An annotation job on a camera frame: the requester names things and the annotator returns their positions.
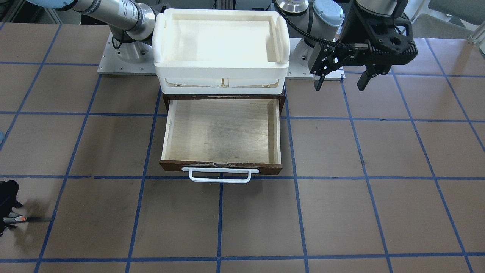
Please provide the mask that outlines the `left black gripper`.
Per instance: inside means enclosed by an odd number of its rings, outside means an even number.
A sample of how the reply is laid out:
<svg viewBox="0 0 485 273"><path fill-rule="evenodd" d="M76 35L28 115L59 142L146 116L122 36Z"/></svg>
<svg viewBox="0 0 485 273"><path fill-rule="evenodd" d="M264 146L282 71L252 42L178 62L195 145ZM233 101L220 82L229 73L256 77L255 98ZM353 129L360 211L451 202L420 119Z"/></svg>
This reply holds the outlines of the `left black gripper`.
<svg viewBox="0 0 485 273"><path fill-rule="evenodd" d="M385 75L393 65L408 64L418 55L411 21L406 15L350 15L344 23L341 37L332 42L315 38L314 51L321 51L314 62L314 88L320 91L326 76L331 80L344 80L343 66L365 66L357 82L364 91L369 81Z"/></svg>

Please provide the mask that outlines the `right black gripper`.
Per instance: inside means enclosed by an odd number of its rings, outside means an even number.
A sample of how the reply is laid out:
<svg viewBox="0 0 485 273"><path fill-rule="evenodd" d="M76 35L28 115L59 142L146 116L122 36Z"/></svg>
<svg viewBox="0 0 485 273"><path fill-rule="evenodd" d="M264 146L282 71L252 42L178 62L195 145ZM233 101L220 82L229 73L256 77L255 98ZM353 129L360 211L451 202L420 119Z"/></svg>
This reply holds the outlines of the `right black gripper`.
<svg viewBox="0 0 485 273"><path fill-rule="evenodd" d="M0 235L3 235L5 229L16 229L17 226L5 223L3 217L12 212L12 208L19 209L24 205L17 201L17 194L19 191L19 184L17 181L1 181L0 182Z"/></svg>

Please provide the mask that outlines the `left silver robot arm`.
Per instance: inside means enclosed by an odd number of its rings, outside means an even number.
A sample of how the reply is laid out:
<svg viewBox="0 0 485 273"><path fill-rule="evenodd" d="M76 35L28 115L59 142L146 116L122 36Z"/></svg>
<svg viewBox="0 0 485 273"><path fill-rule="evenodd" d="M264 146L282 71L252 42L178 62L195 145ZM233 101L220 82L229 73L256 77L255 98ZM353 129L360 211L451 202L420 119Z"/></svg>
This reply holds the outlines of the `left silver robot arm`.
<svg viewBox="0 0 485 273"><path fill-rule="evenodd" d="M363 91L369 81L386 75L393 65L405 65L417 55L407 0L274 0L288 26L302 40L294 56L315 76L319 91L326 76L341 67L365 67L357 82Z"/></svg>

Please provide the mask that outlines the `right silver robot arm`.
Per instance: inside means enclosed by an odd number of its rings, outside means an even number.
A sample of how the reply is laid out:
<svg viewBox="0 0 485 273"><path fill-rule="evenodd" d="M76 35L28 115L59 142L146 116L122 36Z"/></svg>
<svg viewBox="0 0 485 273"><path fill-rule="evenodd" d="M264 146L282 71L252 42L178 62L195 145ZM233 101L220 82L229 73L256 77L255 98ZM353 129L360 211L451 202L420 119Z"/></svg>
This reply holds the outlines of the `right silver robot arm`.
<svg viewBox="0 0 485 273"><path fill-rule="evenodd" d="M33 0L56 11L73 10L107 24L111 49L99 72L154 75L151 40L156 11L132 0ZM22 109L59 33L60 25L5 23L1 26L1 113Z"/></svg>

